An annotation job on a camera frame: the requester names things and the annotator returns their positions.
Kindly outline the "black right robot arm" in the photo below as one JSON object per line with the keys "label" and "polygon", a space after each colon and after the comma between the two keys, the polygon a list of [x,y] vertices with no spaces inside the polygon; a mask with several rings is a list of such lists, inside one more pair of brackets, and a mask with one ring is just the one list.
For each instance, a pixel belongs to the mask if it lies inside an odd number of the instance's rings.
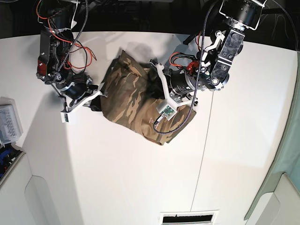
{"label": "black right robot arm", "polygon": [[37,78],[58,93],[63,112],[80,105],[100,112],[103,94],[86,73],[96,56],[79,42],[88,20],[89,1],[39,0],[36,15],[44,27],[40,33]]}

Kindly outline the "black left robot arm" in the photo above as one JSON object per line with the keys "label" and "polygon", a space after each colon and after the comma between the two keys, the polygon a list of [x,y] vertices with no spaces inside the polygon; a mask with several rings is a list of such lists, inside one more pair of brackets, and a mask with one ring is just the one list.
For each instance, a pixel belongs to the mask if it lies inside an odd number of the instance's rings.
{"label": "black left robot arm", "polygon": [[243,48],[244,30],[257,29],[264,7],[263,0],[224,0],[218,10],[224,20],[210,32],[211,45],[203,47],[199,37],[197,55],[174,52],[169,66],[151,60],[157,77],[150,93],[162,100],[157,111],[176,113],[180,106],[192,103],[195,90],[221,90],[229,80],[234,57]]}

